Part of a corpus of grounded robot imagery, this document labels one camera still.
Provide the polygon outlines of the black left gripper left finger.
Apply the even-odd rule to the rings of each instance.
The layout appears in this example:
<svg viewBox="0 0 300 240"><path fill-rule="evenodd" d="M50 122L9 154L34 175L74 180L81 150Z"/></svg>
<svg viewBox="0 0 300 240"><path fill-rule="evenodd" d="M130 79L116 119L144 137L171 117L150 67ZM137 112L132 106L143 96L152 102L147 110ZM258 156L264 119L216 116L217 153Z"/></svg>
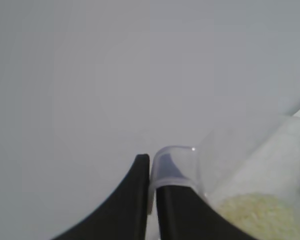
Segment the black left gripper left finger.
<svg viewBox="0 0 300 240"><path fill-rule="evenodd" d="M150 157L138 154L112 194L56 240L144 240L148 218Z"/></svg>

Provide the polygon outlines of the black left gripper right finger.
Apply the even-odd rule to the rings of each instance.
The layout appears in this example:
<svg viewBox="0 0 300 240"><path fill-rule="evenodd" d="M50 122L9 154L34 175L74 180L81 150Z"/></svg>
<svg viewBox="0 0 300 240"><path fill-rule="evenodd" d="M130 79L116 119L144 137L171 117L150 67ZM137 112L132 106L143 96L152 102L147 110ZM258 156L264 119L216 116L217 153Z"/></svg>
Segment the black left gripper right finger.
<svg viewBox="0 0 300 240"><path fill-rule="evenodd" d="M156 209L162 240L251 240L196 191L171 153L154 157Z"/></svg>

